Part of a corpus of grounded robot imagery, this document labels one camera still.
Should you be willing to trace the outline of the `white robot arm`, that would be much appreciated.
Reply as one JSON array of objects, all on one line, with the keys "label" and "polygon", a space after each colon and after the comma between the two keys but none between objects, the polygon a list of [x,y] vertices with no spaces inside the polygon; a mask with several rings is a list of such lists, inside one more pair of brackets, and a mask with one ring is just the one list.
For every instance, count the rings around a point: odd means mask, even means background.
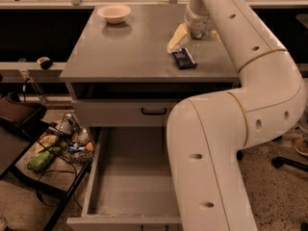
[{"label": "white robot arm", "polygon": [[257,231],[236,154],[296,125],[305,84],[287,49],[244,0],[190,0],[190,29],[197,16],[213,21],[241,85],[184,99],[169,114],[167,152],[182,227]]}]

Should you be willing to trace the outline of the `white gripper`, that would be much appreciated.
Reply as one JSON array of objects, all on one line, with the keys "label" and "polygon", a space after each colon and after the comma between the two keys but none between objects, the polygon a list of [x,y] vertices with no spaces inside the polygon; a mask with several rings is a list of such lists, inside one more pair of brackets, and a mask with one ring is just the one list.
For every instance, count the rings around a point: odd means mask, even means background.
[{"label": "white gripper", "polygon": [[[204,32],[208,29],[210,23],[210,16],[205,14],[195,13],[190,7],[186,8],[184,15],[185,23],[181,23],[171,40],[167,44],[167,52],[172,53],[178,51],[184,44],[190,40],[190,32]],[[217,40],[220,40],[220,36],[216,29],[211,29],[209,34]]]}]

